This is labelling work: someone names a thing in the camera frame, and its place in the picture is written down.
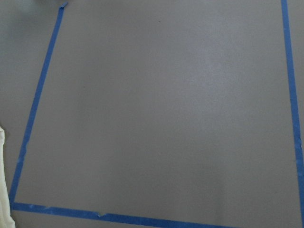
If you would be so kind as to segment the yellow long-sleeve California shirt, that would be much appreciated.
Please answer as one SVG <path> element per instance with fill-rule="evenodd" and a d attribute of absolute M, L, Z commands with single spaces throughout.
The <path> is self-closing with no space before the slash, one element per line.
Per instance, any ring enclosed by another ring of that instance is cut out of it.
<path fill-rule="evenodd" d="M 5 180 L 3 147 L 5 143 L 5 131 L 0 128 L 0 227 L 15 228 L 15 221 L 11 217 L 10 202 Z"/>

